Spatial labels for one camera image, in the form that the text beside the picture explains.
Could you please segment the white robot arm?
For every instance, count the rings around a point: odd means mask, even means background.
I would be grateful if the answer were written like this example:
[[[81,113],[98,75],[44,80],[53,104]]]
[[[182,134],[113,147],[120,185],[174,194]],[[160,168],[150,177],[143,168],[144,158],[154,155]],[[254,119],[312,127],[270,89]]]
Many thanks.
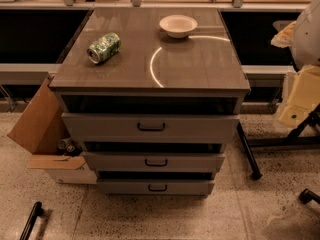
[[[296,127],[320,104],[320,0],[312,0],[271,44],[289,47],[299,69],[279,117],[283,124]]]

